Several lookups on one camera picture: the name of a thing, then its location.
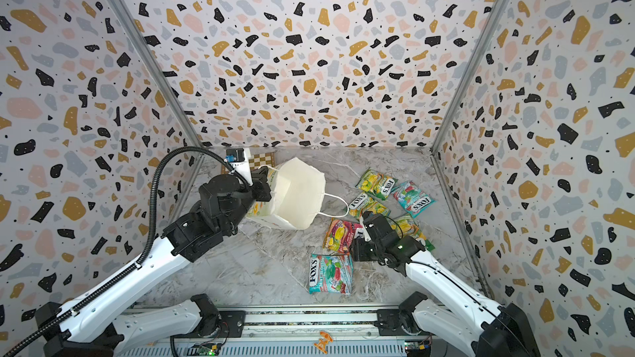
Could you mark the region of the white paper bag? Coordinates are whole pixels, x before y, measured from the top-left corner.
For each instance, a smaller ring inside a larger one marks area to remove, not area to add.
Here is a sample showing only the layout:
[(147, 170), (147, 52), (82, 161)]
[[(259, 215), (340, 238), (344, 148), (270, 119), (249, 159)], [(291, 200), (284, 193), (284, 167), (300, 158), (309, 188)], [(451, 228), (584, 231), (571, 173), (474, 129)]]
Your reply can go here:
[(324, 173), (299, 158), (265, 170), (271, 201), (255, 203), (247, 218), (273, 229), (303, 231), (316, 216), (327, 215), (321, 211), (329, 195)]

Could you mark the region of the orange snack packet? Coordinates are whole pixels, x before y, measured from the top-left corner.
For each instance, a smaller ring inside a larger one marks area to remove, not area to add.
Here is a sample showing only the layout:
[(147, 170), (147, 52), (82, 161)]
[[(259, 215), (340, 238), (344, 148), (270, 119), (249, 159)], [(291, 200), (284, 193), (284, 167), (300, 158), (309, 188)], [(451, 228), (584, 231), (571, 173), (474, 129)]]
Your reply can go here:
[(363, 226), (360, 223), (332, 218), (322, 247), (339, 254), (347, 254), (352, 241), (363, 233), (362, 229)]

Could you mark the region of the green teal snack packet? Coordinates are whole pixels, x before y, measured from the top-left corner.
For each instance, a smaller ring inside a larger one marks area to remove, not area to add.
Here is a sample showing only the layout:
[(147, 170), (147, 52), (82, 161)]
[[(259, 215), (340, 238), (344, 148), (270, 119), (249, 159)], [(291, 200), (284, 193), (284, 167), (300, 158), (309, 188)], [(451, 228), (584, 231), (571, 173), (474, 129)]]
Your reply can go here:
[(413, 218), (424, 212), (435, 200), (423, 192), (414, 182), (407, 181), (397, 185), (392, 196)]

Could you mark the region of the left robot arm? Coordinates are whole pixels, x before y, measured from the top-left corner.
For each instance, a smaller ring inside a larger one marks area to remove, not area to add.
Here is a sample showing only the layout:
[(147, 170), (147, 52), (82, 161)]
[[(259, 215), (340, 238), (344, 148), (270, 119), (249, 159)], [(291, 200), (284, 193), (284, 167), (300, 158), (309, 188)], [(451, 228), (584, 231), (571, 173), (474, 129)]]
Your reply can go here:
[(217, 175), (199, 189), (200, 200), (167, 226), (143, 263), (133, 263), (64, 304), (49, 302), (36, 312), (46, 356), (114, 356), (165, 337), (218, 336), (229, 332), (205, 294), (125, 318), (122, 313), (162, 280), (204, 256), (237, 232), (255, 203), (271, 200), (268, 168), (251, 173), (251, 186), (237, 175)]

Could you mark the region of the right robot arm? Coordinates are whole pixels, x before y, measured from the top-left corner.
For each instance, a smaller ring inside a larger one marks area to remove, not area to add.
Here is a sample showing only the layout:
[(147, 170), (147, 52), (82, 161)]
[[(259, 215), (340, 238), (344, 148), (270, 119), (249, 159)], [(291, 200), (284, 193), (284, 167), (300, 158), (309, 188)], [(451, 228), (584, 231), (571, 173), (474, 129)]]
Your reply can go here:
[(424, 287), (404, 300), (392, 318), (377, 327), (416, 336), (428, 332), (467, 356), (538, 356), (539, 348), (526, 313), (503, 306), (473, 289), (446, 269), (421, 241), (403, 236), (390, 218), (363, 213), (362, 237), (352, 243), (361, 261), (375, 261)]

